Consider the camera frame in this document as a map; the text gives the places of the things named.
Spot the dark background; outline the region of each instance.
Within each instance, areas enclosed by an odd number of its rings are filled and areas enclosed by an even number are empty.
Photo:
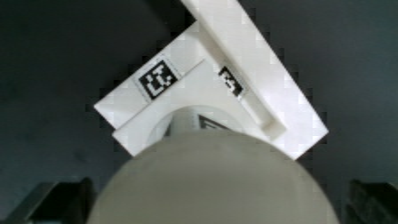
[[[326,121],[298,161],[341,215],[348,180],[398,182],[398,1],[241,5]],[[129,155],[92,105],[191,21],[177,0],[0,0],[0,219],[38,182],[102,188]]]

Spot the black surface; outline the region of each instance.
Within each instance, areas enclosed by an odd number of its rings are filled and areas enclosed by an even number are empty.
[[[330,134],[300,159],[341,213],[348,180],[398,177],[398,1],[245,0]],[[35,184],[129,156],[92,110],[190,24],[177,1],[0,1],[0,219]]]

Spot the gray cylinder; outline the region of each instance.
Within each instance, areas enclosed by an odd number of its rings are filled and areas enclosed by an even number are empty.
[[[257,139],[198,131],[161,140],[118,170],[88,224],[335,224],[317,184]]]

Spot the white bracket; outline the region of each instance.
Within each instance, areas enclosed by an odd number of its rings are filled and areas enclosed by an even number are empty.
[[[326,128],[236,0],[182,0],[197,19],[95,104],[131,155],[174,110],[211,106],[296,159]]]

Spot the gray rounded object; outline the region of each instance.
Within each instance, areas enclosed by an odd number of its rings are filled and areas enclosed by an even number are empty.
[[[296,162],[229,131],[166,138],[122,166],[88,224],[333,224],[330,203]]]

